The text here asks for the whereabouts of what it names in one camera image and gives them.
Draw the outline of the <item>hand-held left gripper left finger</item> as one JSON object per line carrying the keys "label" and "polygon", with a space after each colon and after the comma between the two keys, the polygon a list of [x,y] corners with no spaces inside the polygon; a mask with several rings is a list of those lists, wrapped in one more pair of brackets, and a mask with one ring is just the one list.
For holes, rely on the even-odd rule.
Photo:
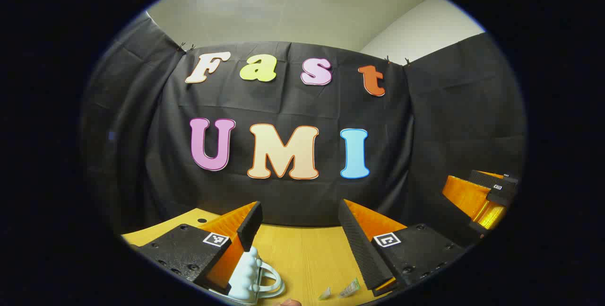
{"label": "hand-held left gripper left finger", "polygon": [[132,248],[184,280],[227,294],[229,280],[241,256],[251,249],[262,222],[263,208],[254,201],[201,226],[179,224]]}

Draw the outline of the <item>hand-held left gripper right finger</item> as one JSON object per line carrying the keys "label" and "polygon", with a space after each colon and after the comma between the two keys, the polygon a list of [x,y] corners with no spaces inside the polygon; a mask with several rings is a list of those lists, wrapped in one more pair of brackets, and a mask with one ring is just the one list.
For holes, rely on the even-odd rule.
{"label": "hand-held left gripper right finger", "polygon": [[374,297],[419,284],[465,252],[424,223],[405,226],[350,200],[340,201],[338,219]]}

